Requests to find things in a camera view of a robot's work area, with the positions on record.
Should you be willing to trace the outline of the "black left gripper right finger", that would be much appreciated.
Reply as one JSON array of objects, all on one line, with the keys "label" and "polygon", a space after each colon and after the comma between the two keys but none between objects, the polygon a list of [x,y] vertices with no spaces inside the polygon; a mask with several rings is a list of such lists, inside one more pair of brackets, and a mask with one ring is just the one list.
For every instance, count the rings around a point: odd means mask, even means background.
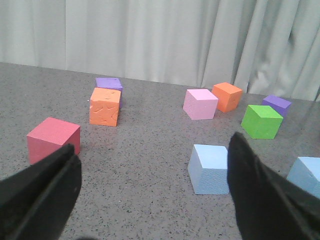
[{"label": "black left gripper right finger", "polygon": [[262,163],[240,132],[229,142],[227,183],[242,239],[320,238],[320,200]]}]

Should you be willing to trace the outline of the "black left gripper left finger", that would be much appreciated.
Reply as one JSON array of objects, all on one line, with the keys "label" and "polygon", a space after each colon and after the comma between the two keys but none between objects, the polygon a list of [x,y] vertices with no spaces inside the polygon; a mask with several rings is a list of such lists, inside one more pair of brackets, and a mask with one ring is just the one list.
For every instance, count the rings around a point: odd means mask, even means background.
[{"label": "black left gripper left finger", "polygon": [[57,240],[82,186],[82,164],[67,144],[0,182],[0,238]]}]

